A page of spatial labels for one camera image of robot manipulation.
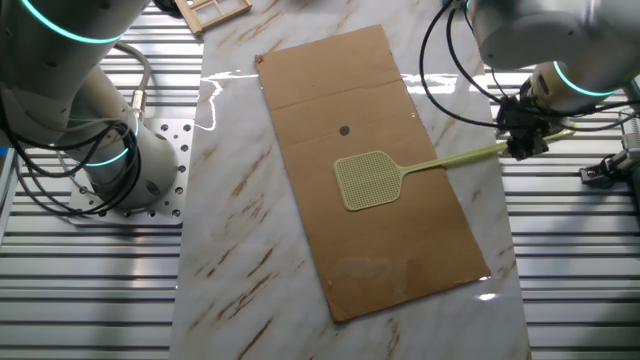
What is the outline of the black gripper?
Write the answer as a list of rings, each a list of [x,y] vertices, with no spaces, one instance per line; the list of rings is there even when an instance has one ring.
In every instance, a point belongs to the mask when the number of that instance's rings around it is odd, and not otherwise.
[[[503,96],[499,101],[496,123],[510,137],[506,141],[510,156],[524,160],[549,150],[543,136],[550,132],[550,125],[529,112],[515,96]]]

